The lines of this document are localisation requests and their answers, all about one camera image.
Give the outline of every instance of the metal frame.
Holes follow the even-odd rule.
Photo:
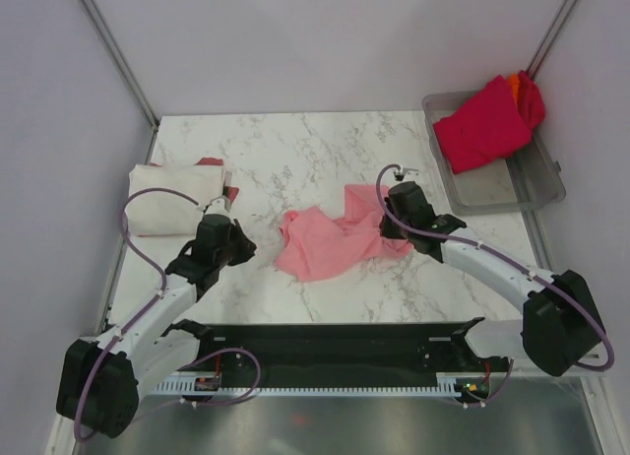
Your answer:
[[[625,423],[614,401],[608,381],[603,378],[582,378],[582,388],[593,418],[601,450],[605,455],[630,453]]]
[[[96,30],[96,34],[100,39],[105,51],[111,58],[118,74],[122,78],[125,86],[129,89],[130,94],[140,107],[145,119],[153,129],[154,133],[157,132],[159,127],[159,119],[156,116],[153,108],[149,104],[145,93],[143,92],[140,84],[136,80],[133,71],[129,67],[129,63],[125,59],[122,50],[118,46],[116,39],[114,38],[105,18],[103,17],[95,0],[79,0],[84,12],[88,16],[92,26]]]
[[[567,22],[569,21],[571,15],[573,15],[575,8],[578,6],[580,1],[581,0],[563,0],[562,4],[560,4],[560,8],[556,12],[551,25],[544,34],[544,37],[538,45],[535,55],[528,66],[528,76],[530,76],[533,80],[538,75],[538,72],[540,71],[544,61],[547,59],[551,48],[566,27]]]

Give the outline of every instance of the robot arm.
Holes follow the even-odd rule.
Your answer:
[[[558,276],[496,247],[483,246],[465,222],[448,214],[435,215],[415,182],[416,171],[404,169],[397,179],[402,182],[390,189],[385,200],[388,211],[426,234],[412,233],[388,215],[381,223],[381,234],[407,239],[419,253],[470,274],[523,314],[522,321],[475,319],[467,324],[466,342],[478,357],[529,358],[548,374],[560,376],[600,342],[593,326],[575,308],[540,283],[552,283],[569,294],[603,328],[584,278],[573,271]]]
[[[123,322],[94,340],[79,339],[70,346],[57,413],[75,418],[88,375],[110,348],[88,393],[81,424],[115,437],[131,423],[153,387],[195,359],[199,339],[207,328],[195,322],[173,321],[206,294],[224,266],[244,263],[256,250],[238,222],[230,220],[225,204],[224,198],[211,203],[195,239],[166,267],[166,288],[158,300],[153,292]]]

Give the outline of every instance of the folded white towel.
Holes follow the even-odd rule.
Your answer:
[[[129,195],[150,187],[165,187],[207,206],[223,192],[223,167],[147,166],[129,173]],[[134,235],[194,234],[203,212],[189,201],[164,192],[150,192],[127,206],[127,223]]]

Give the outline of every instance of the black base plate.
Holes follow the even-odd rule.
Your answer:
[[[254,354],[261,388],[431,387],[437,372],[478,372],[485,364],[453,333],[465,323],[352,325],[218,325],[202,339],[199,356],[228,347]],[[506,358],[490,358],[505,371]],[[198,369],[213,371],[209,360]],[[220,358],[221,385],[248,387],[255,366],[247,357]]]

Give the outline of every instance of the metal floor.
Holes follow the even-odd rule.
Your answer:
[[[165,401],[151,397],[139,413]],[[86,455],[601,454],[579,380],[511,380],[485,409],[385,398],[258,398],[175,405],[90,442]]]

